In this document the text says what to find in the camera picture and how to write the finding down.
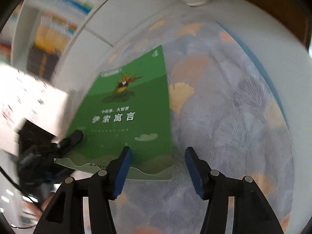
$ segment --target cartoon illustration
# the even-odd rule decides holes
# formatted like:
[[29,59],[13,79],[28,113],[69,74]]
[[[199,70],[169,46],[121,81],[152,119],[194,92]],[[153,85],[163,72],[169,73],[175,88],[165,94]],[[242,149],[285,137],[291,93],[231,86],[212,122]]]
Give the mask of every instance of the cartoon illustration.
[[119,92],[124,92],[129,89],[129,83],[135,82],[136,80],[142,78],[140,77],[131,77],[129,74],[123,75],[120,79],[119,82],[113,91],[113,93],[119,93]]

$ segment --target black cable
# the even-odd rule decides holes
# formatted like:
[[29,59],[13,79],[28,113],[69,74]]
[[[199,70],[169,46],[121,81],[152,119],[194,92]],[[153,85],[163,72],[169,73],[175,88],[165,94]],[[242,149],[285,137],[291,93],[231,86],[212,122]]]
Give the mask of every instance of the black cable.
[[31,229],[31,228],[33,228],[33,227],[36,227],[37,225],[35,224],[35,225],[33,225],[33,226],[29,226],[29,227],[14,227],[14,226],[11,226],[12,228],[16,228],[16,229]]
[[38,202],[33,201],[27,194],[27,192],[18,184],[16,184],[9,175],[7,175],[7,173],[2,169],[2,167],[0,166],[0,172],[3,174],[3,176],[17,189],[19,190],[24,196],[26,196],[28,199],[30,199],[34,205],[43,213],[40,204]]

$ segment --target book cover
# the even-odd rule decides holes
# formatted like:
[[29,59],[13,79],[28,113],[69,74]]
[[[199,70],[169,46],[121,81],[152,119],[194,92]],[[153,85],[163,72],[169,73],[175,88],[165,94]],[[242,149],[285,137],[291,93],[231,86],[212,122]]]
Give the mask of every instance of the book cover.
[[83,141],[57,163],[87,172],[105,169],[124,146],[132,167],[156,174],[172,164],[167,75],[162,47],[103,72],[89,90],[68,130]]
[[76,30],[77,25],[46,12],[37,30],[35,45],[50,54],[61,54]]

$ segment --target metal screw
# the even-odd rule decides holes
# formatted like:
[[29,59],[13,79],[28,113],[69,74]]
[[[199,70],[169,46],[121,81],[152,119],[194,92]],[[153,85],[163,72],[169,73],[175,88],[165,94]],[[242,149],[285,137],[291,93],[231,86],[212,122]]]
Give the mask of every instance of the metal screw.
[[98,175],[99,176],[105,176],[107,174],[107,171],[105,171],[105,170],[100,170],[99,172],[98,172]]
[[211,175],[213,175],[213,176],[219,176],[219,171],[217,171],[217,170],[212,170],[211,172],[210,172],[210,174]]
[[68,177],[68,178],[65,179],[65,183],[66,184],[70,184],[73,181],[74,181],[74,179],[72,177]]
[[245,177],[245,180],[246,180],[247,182],[249,182],[249,183],[251,183],[251,182],[253,181],[252,177],[250,177],[250,176],[246,176],[246,177]]

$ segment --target chinese characters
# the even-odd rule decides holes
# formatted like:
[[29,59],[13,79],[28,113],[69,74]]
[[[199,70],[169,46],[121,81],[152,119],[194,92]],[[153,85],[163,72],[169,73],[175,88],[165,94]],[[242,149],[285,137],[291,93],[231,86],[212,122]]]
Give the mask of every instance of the chinese characters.
[[92,133],[104,133],[104,132],[126,132],[129,129],[106,129],[106,130],[91,130]]
[[[129,110],[129,107],[128,106],[124,106],[124,107],[117,108],[116,112],[123,112],[123,111],[128,111],[128,110]],[[114,112],[114,110],[112,108],[102,110],[102,114],[109,114],[109,113],[113,113],[113,112]],[[127,120],[126,121],[133,120],[134,116],[135,116],[135,112],[133,112],[133,113],[129,112],[126,115],[127,115]],[[122,120],[122,116],[123,116],[122,113],[115,114],[113,116],[114,117],[113,122],[120,122]],[[110,118],[112,118],[111,115],[104,115],[102,123],[110,122]],[[100,116],[94,116],[93,119],[92,119],[92,123],[96,123],[99,120],[100,120]]]
[[102,164],[95,164],[95,163],[89,163],[89,166],[92,167],[92,166],[97,166],[98,168],[100,169],[105,169],[106,166],[105,165],[102,165]]

